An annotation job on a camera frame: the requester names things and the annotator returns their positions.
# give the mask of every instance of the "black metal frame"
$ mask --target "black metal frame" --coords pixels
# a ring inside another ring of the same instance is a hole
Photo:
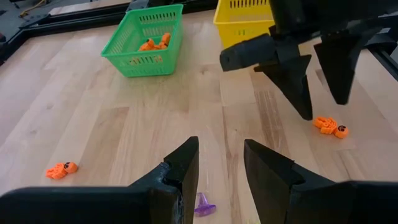
[[[398,81],[398,63],[382,48],[369,48],[381,65]]]
[[[59,34],[96,27],[119,24],[126,11],[168,4],[183,4],[183,14],[200,12],[217,7],[218,0],[158,1],[133,0],[131,3],[69,12],[59,15],[40,15],[31,17],[20,26],[20,30],[0,45],[0,65],[2,65],[25,41],[31,37]]]

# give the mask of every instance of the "floor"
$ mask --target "floor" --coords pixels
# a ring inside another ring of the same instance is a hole
[[[10,39],[16,32],[18,32],[18,27],[27,19],[29,19],[30,16],[49,13],[51,9],[55,7],[69,6],[72,4],[79,4],[89,1],[90,0],[51,0],[47,5],[33,9],[25,18],[19,18],[18,15],[23,10],[34,6],[37,0],[16,2],[20,9],[17,9],[11,2],[9,2],[9,0],[2,0],[0,1],[0,10],[4,10],[6,12],[0,16],[0,33],[5,35],[7,39]]]
[[[398,181],[398,82],[363,50],[348,105],[325,84],[312,45],[314,116],[349,128],[343,140],[304,121],[251,68],[222,72],[214,11],[183,15],[173,75],[124,78],[100,57],[116,26],[29,39],[0,67],[0,193],[41,185],[129,185],[190,136],[200,141],[198,191],[217,212],[194,223],[254,223],[243,142],[254,139],[334,181]],[[45,177],[57,162],[80,170]]]

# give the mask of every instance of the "orange toy in basket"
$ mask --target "orange toy in basket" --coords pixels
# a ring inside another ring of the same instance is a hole
[[[141,45],[141,47],[139,48],[139,51],[166,49],[167,46],[169,46],[171,38],[172,38],[172,36],[170,33],[165,33],[162,36],[162,40],[160,41],[159,45],[155,45],[154,40],[147,39],[147,42],[145,42],[144,44]]]

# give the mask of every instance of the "yellow basket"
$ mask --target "yellow basket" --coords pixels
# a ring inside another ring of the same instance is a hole
[[[213,22],[224,48],[269,33],[275,24],[267,0],[219,0]]]

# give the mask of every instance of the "wood grain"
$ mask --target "wood grain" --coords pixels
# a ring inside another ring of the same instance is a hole
[[[189,136],[200,141],[198,191],[217,205],[194,223],[258,222],[244,170],[246,138],[334,181],[398,180],[398,83],[370,52],[361,53],[349,104],[339,106],[314,55],[320,40],[300,46],[313,54],[314,116],[345,124],[351,134],[340,140],[304,121],[264,74],[222,72],[214,13],[183,15],[178,66],[163,77],[124,78],[100,57],[116,26],[28,40],[0,67],[0,193],[129,185]],[[80,170],[59,181],[44,177],[62,161]]]

